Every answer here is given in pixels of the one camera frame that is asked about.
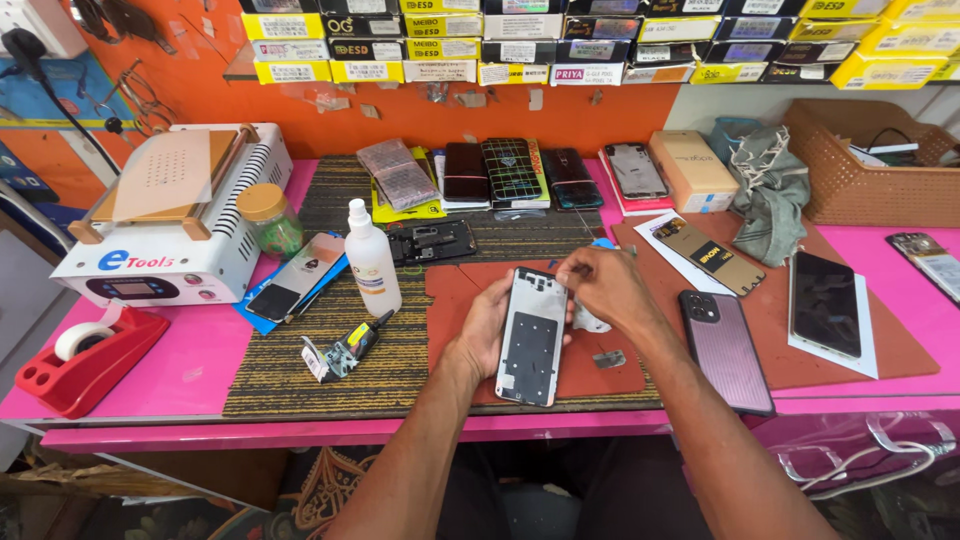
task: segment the red tape dispenser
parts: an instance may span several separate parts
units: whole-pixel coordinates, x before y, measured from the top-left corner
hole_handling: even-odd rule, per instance
[[[16,385],[70,420],[87,414],[150,351],[170,321],[112,300],[96,323],[67,329],[16,374]]]

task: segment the blue basket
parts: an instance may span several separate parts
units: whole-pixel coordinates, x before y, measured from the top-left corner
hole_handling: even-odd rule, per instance
[[[722,116],[713,124],[713,131],[707,143],[710,150],[717,155],[723,164],[729,164],[734,151],[740,148],[740,137],[749,135],[763,127],[763,124],[753,118],[732,118]]]

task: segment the wicker basket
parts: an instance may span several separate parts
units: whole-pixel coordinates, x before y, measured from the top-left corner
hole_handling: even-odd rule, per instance
[[[892,103],[840,99],[795,99],[783,124],[790,152],[810,168],[804,215],[813,223],[960,227],[960,168],[932,166],[954,147],[960,151],[960,141],[941,128],[915,121]],[[870,167],[836,138],[866,147],[884,128],[918,143],[918,160],[931,166]],[[887,132],[876,143],[903,142]]]

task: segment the gold phone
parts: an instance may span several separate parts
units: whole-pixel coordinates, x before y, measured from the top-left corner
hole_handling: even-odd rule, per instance
[[[675,217],[664,223],[654,231],[654,238],[713,276],[737,296],[747,296],[767,277],[747,259],[734,255],[682,218]]]

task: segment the tape roll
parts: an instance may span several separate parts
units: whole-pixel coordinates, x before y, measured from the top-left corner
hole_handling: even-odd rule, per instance
[[[114,331],[103,323],[81,323],[66,329],[57,338],[54,354],[65,362],[113,334]]]

